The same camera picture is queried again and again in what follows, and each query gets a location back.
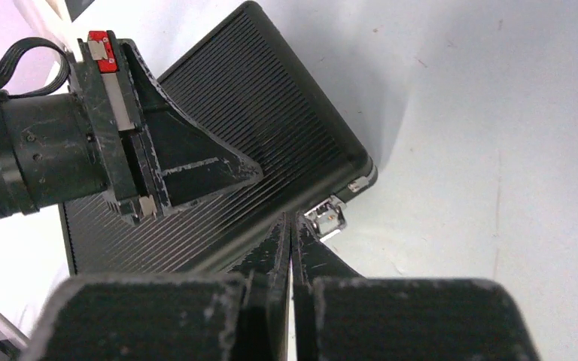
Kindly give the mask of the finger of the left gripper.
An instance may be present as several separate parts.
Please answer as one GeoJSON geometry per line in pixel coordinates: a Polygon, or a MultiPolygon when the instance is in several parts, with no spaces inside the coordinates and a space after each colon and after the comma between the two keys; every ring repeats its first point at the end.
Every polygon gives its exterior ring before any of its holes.
{"type": "Polygon", "coordinates": [[[192,208],[263,179],[249,156],[184,113],[148,69],[135,42],[119,41],[141,117],[139,134],[163,212],[192,208]]]}

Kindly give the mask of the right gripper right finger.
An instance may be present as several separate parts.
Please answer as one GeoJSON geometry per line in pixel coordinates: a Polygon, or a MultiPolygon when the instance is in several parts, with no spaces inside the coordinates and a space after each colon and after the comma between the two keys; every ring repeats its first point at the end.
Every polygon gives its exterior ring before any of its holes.
{"type": "Polygon", "coordinates": [[[537,360],[505,288],[484,278],[366,278],[291,220],[300,360],[537,360]]]}

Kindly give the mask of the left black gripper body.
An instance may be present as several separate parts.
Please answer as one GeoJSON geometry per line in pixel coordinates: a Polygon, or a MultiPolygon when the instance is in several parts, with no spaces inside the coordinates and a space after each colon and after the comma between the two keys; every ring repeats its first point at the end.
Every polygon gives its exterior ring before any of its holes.
{"type": "Polygon", "coordinates": [[[131,42],[91,31],[78,46],[82,60],[60,50],[56,78],[24,94],[5,84],[26,52],[53,42],[24,38],[0,60],[0,218],[91,195],[128,223],[164,215],[148,117],[167,114],[166,96],[131,42]]]}

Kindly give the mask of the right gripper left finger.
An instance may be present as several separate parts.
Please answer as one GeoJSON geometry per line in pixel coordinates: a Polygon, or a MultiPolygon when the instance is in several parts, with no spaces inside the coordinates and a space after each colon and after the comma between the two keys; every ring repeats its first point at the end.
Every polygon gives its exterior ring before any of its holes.
{"type": "Polygon", "coordinates": [[[229,272],[78,275],[47,301],[24,360],[285,360],[291,219],[229,272]]]}

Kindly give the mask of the black aluminium poker case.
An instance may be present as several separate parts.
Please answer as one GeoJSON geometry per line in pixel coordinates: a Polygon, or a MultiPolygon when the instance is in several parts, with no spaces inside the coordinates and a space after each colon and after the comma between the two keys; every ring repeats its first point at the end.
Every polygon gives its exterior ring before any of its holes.
{"type": "Polygon", "coordinates": [[[378,169],[256,2],[246,1],[158,79],[180,120],[147,122],[156,174],[173,202],[123,220],[101,195],[59,206],[71,275],[219,271],[281,215],[319,239],[378,169]]]}

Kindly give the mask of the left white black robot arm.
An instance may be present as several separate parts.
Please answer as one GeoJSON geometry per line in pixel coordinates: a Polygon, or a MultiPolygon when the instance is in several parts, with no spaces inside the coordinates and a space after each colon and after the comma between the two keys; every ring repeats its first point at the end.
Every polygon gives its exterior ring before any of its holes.
{"type": "Polygon", "coordinates": [[[131,224],[188,209],[260,181],[260,165],[185,114],[135,43],[111,31],[58,50],[57,76],[10,94],[24,38],[0,59],[0,218],[100,195],[131,224]]]}

